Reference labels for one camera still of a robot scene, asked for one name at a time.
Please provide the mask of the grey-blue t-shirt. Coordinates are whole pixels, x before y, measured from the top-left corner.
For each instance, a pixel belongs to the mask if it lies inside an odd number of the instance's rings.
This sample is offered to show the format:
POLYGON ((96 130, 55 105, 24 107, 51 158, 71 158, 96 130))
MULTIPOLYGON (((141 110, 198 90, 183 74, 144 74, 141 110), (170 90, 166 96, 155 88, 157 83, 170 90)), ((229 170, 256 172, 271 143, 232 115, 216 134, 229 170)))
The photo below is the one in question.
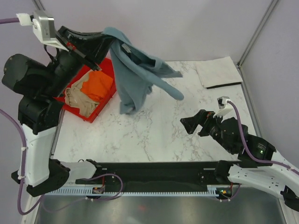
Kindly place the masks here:
POLYGON ((162 59, 136 48, 120 30, 106 27, 104 34, 114 41, 109 49, 114 69, 116 90, 120 97, 120 114, 135 114, 144 105, 155 85, 175 100, 183 100, 178 89, 164 81, 165 78, 182 77, 162 59))

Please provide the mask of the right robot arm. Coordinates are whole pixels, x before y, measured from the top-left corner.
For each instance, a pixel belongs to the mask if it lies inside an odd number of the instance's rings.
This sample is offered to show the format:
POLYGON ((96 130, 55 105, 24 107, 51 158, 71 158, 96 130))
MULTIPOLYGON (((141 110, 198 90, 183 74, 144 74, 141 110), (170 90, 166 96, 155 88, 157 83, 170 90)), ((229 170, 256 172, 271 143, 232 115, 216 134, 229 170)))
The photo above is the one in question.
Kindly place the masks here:
POLYGON ((237 165, 219 161, 214 171, 218 183, 227 181, 245 184, 281 198, 294 211, 299 210, 299 170, 289 163, 265 139, 248 133, 240 117, 224 119, 219 112, 200 110, 196 115, 181 118, 188 134, 198 126, 198 136, 212 137, 230 154, 236 154, 237 165))

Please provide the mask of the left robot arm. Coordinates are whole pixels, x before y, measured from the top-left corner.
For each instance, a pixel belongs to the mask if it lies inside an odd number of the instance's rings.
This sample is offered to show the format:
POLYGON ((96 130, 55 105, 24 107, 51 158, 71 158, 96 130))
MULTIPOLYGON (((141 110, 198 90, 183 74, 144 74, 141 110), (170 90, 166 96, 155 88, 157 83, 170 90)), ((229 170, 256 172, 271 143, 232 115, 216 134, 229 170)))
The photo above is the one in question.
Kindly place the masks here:
POLYGON ((61 162, 51 158, 63 103, 57 98, 83 66, 99 70, 114 37, 103 32, 80 33, 61 27, 33 31, 44 46, 53 44, 57 50, 44 65, 22 54, 6 61, 2 83, 21 94, 17 128, 21 134, 20 168, 11 177, 26 186, 33 196, 64 187, 66 184, 99 183, 103 173, 93 160, 61 162))

